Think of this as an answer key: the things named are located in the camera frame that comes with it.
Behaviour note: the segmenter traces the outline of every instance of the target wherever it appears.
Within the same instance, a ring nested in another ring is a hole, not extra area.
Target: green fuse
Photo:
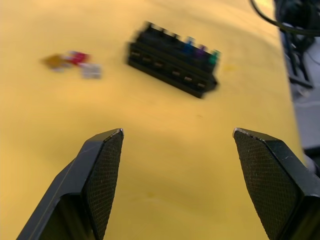
[[[217,63],[220,52],[218,50],[214,50],[211,57],[209,58],[209,63],[214,65]]]

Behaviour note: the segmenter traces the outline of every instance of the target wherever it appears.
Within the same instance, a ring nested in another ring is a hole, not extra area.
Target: red fuse
[[[66,60],[74,65],[85,63],[89,58],[88,54],[85,54],[82,52],[71,51],[70,53],[71,53],[71,56],[66,57]]]

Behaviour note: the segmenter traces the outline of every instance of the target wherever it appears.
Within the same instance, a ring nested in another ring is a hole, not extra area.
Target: black cable
[[[304,36],[308,36],[308,37],[320,37],[320,31],[319,30],[298,29],[298,28],[295,28],[295,27],[286,26],[286,25],[282,24],[281,22],[279,22],[279,20],[277,19],[277,15],[280,16],[281,7],[283,6],[283,4],[285,2],[284,0],[279,0],[279,2],[276,4],[276,19],[277,20],[272,20],[268,16],[264,15],[264,13],[261,12],[261,10],[258,8],[258,6],[257,6],[257,4],[255,3],[254,0],[249,0],[249,1],[251,3],[251,6],[253,7],[253,9],[255,10],[255,12],[261,18],[263,18],[268,23],[277,26],[281,30],[286,31],[288,33],[296,34],[296,35],[304,35]]]
[[[306,54],[308,54],[309,58],[310,58],[315,64],[320,65],[320,62],[317,61],[317,60],[315,60],[314,57],[310,54],[310,52],[307,51]]]

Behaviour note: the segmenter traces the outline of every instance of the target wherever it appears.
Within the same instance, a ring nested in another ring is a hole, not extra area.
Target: yellow surface
[[[219,50],[219,88],[198,99],[127,66],[144,21]],[[86,139],[113,128],[125,139],[106,239],[267,239],[233,128],[302,153],[278,32],[246,0],[4,0],[0,25],[0,239],[18,236]],[[40,63],[70,50],[103,79]]]

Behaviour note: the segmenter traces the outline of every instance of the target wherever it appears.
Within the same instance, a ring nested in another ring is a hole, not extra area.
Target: black fuse block
[[[138,33],[135,42],[129,44],[127,63],[167,84],[197,98],[215,89],[213,75],[219,52],[210,54],[179,40],[176,34],[156,29],[150,22]]]

